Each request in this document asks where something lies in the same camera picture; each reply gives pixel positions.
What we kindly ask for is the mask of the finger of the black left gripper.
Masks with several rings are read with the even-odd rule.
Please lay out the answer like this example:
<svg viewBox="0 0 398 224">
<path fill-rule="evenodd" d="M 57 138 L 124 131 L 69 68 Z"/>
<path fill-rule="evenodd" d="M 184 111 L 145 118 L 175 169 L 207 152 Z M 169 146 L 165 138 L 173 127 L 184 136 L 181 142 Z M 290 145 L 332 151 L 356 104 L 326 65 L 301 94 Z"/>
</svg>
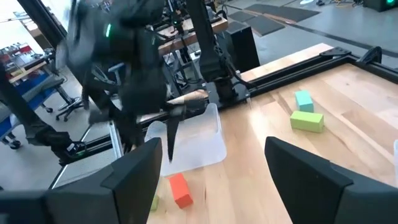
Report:
<svg viewBox="0 0 398 224">
<path fill-rule="evenodd" d="M 172 162 L 174 156 L 175 138 L 179 122 L 184 119 L 186 106 L 177 106 L 169 112 L 167 121 L 167 151 L 169 162 Z"/>
<path fill-rule="evenodd" d="M 123 152 L 130 152 L 134 146 L 139 147 L 144 143 L 142 126 L 135 114 L 120 112 L 116 116 L 116 127 L 124 144 Z"/>
</svg>

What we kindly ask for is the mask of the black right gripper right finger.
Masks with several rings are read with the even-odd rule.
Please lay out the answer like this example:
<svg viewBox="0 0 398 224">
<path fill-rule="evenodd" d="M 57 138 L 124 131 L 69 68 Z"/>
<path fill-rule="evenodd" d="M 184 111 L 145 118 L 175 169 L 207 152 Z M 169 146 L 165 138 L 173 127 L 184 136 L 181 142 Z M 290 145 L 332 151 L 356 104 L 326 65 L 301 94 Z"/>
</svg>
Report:
<svg viewBox="0 0 398 224">
<path fill-rule="evenodd" d="M 398 224 L 398 188 L 268 136 L 265 158 L 293 224 Z"/>
</svg>

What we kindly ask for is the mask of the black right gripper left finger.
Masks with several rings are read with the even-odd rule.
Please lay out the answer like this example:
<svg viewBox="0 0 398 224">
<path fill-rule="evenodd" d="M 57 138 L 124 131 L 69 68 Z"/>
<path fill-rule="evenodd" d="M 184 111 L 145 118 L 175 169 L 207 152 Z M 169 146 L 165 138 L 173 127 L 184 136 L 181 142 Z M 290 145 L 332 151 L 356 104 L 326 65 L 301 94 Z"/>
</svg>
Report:
<svg viewBox="0 0 398 224">
<path fill-rule="evenodd" d="M 153 138 L 98 172 L 46 194 L 54 224 L 146 224 L 159 181 L 162 141 Z"/>
</svg>

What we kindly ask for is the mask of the red foam block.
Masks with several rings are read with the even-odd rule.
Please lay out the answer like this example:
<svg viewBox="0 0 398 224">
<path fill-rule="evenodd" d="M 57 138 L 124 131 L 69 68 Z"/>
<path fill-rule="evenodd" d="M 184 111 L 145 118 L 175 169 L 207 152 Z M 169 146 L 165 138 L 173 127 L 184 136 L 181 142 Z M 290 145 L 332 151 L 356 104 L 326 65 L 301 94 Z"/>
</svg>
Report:
<svg viewBox="0 0 398 224">
<path fill-rule="evenodd" d="M 188 183 L 182 173 L 178 173 L 169 177 L 169 183 L 174 201 L 179 208 L 183 209 L 193 204 Z"/>
</svg>

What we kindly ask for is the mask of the teal foam block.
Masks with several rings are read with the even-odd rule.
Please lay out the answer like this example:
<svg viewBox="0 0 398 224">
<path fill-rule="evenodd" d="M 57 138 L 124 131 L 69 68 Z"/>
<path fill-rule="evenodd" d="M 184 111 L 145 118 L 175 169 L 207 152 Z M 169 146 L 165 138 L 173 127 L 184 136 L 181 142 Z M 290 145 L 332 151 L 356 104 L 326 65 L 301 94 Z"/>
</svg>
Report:
<svg viewBox="0 0 398 224">
<path fill-rule="evenodd" d="M 314 112 L 314 104 L 310 93 L 307 90 L 300 90 L 295 92 L 295 102 L 299 111 Z"/>
</svg>

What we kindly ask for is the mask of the grey office chair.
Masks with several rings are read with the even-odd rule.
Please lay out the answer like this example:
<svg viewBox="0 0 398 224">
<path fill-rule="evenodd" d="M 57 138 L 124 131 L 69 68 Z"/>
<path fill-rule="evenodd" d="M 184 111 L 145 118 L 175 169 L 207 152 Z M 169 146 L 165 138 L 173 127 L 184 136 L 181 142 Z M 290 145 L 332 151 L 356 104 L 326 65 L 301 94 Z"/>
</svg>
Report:
<svg viewBox="0 0 398 224">
<path fill-rule="evenodd" d="M 69 115 L 77 110 L 78 108 L 83 107 L 83 102 L 80 97 L 72 98 L 62 87 L 62 84 L 65 82 L 64 78 L 55 78 L 54 76 L 46 78 L 37 86 L 33 87 L 32 93 L 28 95 L 32 97 L 39 96 L 41 97 L 41 103 L 39 106 L 43 107 L 46 112 L 53 113 L 53 109 L 44 105 L 44 101 L 53 93 L 57 92 L 61 98 L 64 100 L 65 104 L 61 106 L 59 110 L 59 114 L 55 116 L 57 121 L 60 120 L 60 117 L 63 116 L 63 121 L 67 122 Z"/>
</svg>

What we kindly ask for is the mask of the wooden workbench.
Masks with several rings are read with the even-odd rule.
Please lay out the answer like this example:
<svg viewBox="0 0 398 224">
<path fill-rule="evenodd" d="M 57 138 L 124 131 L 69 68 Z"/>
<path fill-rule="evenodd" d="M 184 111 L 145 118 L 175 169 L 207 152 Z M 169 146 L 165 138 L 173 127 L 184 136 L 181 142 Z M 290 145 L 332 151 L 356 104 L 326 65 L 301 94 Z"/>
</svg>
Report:
<svg viewBox="0 0 398 224">
<path fill-rule="evenodd" d="M 222 32 L 228 28 L 228 21 L 221 17 L 219 21 L 212 23 L 211 26 L 214 33 Z M 175 37 L 175 35 L 178 34 L 178 31 L 174 30 L 173 27 L 168 27 L 166 29 L 158 31 L 159 34 L 171 38 L 171 41 L 168 41 L 159 46 L 160 55 L 167 55 L 170 52 L 182 49 L 184 47 L 184 44 L 188 46 L 197 42 L 197 35 L 193 30 L 192 20 L 191 19 L 184 20 L 182 27 L 186 32 L 186 34 L 183 37 L 184 41 L 182 41 L 180 37 Z"/>
</svg>

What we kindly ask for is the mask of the black computer tower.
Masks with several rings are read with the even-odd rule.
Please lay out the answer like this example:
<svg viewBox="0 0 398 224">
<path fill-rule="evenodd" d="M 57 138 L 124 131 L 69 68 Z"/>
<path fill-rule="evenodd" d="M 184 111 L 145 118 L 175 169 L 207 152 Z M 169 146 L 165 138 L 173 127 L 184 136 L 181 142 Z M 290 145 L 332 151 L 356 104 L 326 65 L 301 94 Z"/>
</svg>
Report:
<svg viewBox="0 0 398 224">
<path fill-rule="evenodd" d="M 241 73 L 260 66 L 252 29 L 240 22 L 231 22 L 224 32 L 226 45 L 234 66 Z"/>
</svg>

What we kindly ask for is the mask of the dark floor mat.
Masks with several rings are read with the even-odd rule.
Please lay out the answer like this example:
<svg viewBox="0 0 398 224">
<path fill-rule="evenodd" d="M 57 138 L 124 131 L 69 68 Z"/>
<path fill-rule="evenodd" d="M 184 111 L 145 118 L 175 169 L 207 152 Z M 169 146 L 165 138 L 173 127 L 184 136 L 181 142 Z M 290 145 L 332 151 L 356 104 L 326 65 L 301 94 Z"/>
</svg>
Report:
<svg viewBox="0 0 398 224">
<path fill-rule="evenodd" d="M 246 21 L 259 36 L 283 29 L 285 26 L 264 16 L 256 16 Z"/>
<path fill-rule="evenodd" d="M 271 6 L 266 4 L 253 4 L 252 6 L 246 7 L 245 10 L 277 16 L 295 22 L 300 22 L 302 20 L 308 19 L 309 17 L 319 14 L 318 11 L 285 6 Z"/>
<path fill-rule="evenodd" d="M 229 17 L 234 21 L 245 22 L 253 18 L 253 15 L 243 11 L 238 11 L 233 14 L 230 14 Z"/>
</svg>

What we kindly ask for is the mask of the cluttered storage shelf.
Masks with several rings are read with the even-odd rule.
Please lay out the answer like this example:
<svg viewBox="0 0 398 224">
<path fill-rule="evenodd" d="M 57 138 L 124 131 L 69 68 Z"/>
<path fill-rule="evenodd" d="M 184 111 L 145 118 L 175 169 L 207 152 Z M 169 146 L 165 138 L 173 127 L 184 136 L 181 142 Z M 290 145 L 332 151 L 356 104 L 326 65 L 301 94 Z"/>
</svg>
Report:
<svg viewBox="0 0 398 224">
<path fill-rule="evenodd" d="M 5 66 L 8 80 L 14 83 L 46 65 L 47 58 L 37 54 L 28 43 L 17 42 L 0 49 L 0 62 Z"/>
</svg>

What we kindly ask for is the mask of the black box with green light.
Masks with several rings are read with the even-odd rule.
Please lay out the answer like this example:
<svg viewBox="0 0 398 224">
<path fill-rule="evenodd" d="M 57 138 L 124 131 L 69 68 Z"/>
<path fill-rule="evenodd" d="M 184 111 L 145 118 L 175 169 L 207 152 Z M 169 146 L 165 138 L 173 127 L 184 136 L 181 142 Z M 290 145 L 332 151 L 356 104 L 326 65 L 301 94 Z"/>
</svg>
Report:
<svg viewBox="0 0 398 224">
<path fill-rule="evenodd" d="M 363 0 L 363 6 L 377 12 L 384 12 L 398 7 L 398 0 Z"/>
</svg>

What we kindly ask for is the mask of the black aluminium table frame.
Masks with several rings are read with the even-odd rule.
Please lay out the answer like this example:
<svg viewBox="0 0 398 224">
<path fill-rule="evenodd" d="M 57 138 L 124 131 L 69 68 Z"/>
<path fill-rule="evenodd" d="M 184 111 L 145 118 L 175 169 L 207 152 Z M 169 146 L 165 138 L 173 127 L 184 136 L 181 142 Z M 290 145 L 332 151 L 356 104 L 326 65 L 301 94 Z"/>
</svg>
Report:
<svg viewBox="0 0 398 224">
<path fill-rule="evenodd" d="M 276 72 L 272 72 L 261 78 L 252 80 L 251 83 L 253 84 L 253 87 L 250 90 L 246 90 L 243 97 L 248 98 L 250 96 L 257 96 L 262 93 L 291 84 L 293 82 L 297 82 L 304 78 L 311 77 L 318 73 L 325 72 L 332 68 L 339 67 L 340 65 L 346 63 L 350 63 L 355 67 L 361 68 L 368 71 L 369 73 L 398 84 L 398 70 L 394 70 L 379 63 L 378 58 L 380 56 L 380 47 L 372 48 L 362 57 L 357 57 L 345 49 L 335 47 L 333 49 L 329 49 L 318 54 L 316 57 L 309 58 L 289 67 L 285 67 Z M 225 109 L 230 106 L 231 103 L 217 105 L 218 112 L 221 109 Z M 207 106 L 201 105 L 198 111 L 185 113 L 184 119 L 182 119 L 181 121 L 202 114 L 205 111 L 206 107 Z M 150 120 L 146 121 L 146 123 L 141 124 L 142 132 L 147 133 L 149 125 L 154 121 L 160 121 L 167 126 L 168 119 L 169 114 L 163 114 L 157 117 L 153 117 Z"/>
</svg>

